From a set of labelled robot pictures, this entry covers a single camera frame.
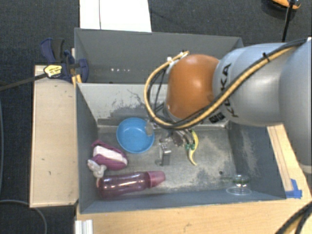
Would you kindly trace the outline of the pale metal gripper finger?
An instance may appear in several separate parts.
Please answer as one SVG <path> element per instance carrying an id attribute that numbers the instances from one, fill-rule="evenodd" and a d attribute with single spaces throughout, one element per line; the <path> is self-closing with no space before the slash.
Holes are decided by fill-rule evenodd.
<path id="1" fill-rule="evenodd" d="M 171 160 L 171 150 L 164 150 L 162 154 L 162 166 L 168 166 L 170 165 Z"/>
<path id="2" fill-rule="evenodd" d="M 156 160 L 156 165 L 162 165 L 162 154 L 164 150 L 168 150 L 168 147 L 166 144 L 160 144 L 159 149 L 159 159 Z"/>

